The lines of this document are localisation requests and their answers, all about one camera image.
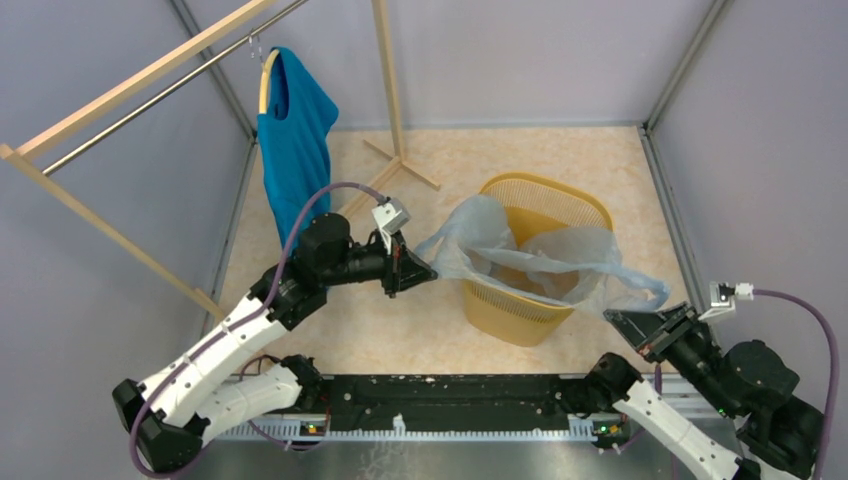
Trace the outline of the light blue plastic trash bag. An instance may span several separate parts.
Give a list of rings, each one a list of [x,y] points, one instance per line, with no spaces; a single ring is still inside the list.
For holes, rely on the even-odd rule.
[[[666,282],[624,266],[615,234],[602,227],[554,230],[519,247],[505,208],[487,195],[460,203],[414,252],[442,279],[475,281],[596,317],[607,309],[655,311],[671,293]]]

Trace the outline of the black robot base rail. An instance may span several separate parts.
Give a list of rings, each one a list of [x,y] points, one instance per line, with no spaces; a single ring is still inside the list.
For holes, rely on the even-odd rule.
[[[599,374],[336,375],[275,413],[317,415],[333,432],[390,430],[397,416],[413,432],[566,430],[572,416],[614,411],[635,379]]]

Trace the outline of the wooden clothes hanger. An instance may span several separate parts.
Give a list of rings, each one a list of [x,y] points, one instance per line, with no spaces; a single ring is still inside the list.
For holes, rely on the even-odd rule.
[[[274,64],[279,56],[278,49],[271,49],[262,64],[259,92],[258,92],[258,114],[266,114],[271,95],[271,77]]]

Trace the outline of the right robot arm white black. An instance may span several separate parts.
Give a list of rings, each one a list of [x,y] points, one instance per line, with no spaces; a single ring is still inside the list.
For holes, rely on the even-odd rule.
[[[722,416],[744,418],[743,457],[675,410],[626,359],[608,352],[561,395],[574,414],[616,412],[635,420],[698,479],[811,479],[822,448],[823,414],[794,394],[798,375],[760,340],[722,351],[694,307],[607,310],[605,319],[651,363],[670,363]]]

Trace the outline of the blue t-shirt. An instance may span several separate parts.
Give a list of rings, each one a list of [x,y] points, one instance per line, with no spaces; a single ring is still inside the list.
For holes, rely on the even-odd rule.
[[[295,53],[276,47],[266,114],[258,114],[263,185],[284,244],[302,207],[330,184],[327,135],[339,109]]]

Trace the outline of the yellow plastic trash bin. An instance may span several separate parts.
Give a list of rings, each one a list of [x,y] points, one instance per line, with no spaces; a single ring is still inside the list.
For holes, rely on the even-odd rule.
[[[484,184],[480,193],[493,197],[505,208],[507,224],[519,247],[538,234],[567,227],[614,229],[610,213],[596,198],[535,174],[497,175]],[[522,347],[540,344],[573,313],[570,307],[475,281],[463,281],[462,289],[464,313],[471,325]]]

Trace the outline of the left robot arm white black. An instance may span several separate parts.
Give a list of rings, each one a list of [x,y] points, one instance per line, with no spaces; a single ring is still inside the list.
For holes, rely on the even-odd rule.
[[[274,410],[308,413],[319,404],[321,377],[303,356],[286,357],[267,372],[238,383],[239,366],[322,308],[332,286],[377,281],[393,297],[437,279],[410,251],[400,230],[372,232],[353,241],[337,213],[314,218],[299,233],[278,273],[270,268],[236,308],[182,357],[112,392],[130,435],[135,466],[151,478],[169,478],[191,465],[220,434]]]

